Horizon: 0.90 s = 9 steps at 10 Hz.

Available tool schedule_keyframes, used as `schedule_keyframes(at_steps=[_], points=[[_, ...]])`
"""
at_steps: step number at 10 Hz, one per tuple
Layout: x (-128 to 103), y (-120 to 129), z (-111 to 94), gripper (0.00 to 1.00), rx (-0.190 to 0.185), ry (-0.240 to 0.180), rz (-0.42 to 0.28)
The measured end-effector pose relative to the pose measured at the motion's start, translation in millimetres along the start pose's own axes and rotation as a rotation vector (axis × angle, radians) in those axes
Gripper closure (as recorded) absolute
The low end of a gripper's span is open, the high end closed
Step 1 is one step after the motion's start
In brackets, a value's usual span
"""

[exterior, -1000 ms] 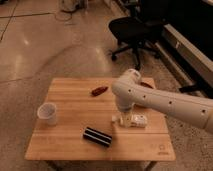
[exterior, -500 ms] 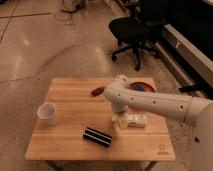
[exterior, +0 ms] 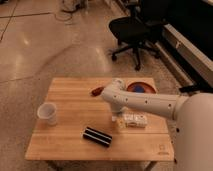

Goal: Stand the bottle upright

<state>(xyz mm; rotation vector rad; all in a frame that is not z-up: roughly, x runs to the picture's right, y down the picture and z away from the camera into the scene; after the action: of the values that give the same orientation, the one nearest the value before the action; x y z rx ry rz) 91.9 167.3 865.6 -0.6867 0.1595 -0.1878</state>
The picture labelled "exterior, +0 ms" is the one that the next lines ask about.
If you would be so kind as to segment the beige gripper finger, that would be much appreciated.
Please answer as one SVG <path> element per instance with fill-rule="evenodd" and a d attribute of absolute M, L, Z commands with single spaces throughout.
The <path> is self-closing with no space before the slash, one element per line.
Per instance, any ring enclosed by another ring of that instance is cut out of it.
<path fill-rule="evenodd" d="M 117 119 L 116 120 L 116 124 L 117 124 L 117 128 L 118 129 L 123 129 L 123 121 L 122 120 L 119 120 L 119 119 Z"/>

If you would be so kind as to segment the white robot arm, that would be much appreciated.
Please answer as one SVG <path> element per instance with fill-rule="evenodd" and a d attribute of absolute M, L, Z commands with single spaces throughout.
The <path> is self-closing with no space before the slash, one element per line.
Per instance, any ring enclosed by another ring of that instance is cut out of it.
<path fill-rule="evenodd" d="M 113 79 L 101 93 L 113 113 L 128 107 L 175 120 L 174 171 L 213 171 L 213 93 L 136 93 L 124 86 L 122 79 Z"/>

